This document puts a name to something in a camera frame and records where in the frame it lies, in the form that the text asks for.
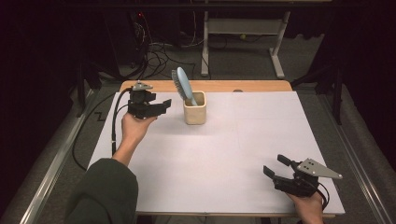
brush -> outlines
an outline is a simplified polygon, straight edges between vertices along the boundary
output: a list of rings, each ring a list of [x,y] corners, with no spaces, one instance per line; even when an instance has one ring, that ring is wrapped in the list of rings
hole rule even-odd
[[[198,105],[192,94],[191,85],[189,79],[187,78],[184,70],[179,67],[177,71],[172,70],[172,79],[174,80],[175,86],[177,88],[178,94],[180,94],[181,99],[191,100],[192,105]]]

green sleeve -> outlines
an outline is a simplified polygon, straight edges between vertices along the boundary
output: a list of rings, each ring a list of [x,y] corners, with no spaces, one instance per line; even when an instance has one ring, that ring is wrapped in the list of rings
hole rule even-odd
[[[65,223],[133,223],[137,203],[136,176],[120,162],[94,163],[73,190]]]

cup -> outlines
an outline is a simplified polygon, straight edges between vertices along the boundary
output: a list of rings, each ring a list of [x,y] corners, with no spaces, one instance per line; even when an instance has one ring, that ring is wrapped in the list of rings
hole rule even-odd
[[[192,93],[198,105],[192,105],[190,100],[185,100],[184,120],[187,124],[204,124],[206,122],[206,96],[203,91]]]

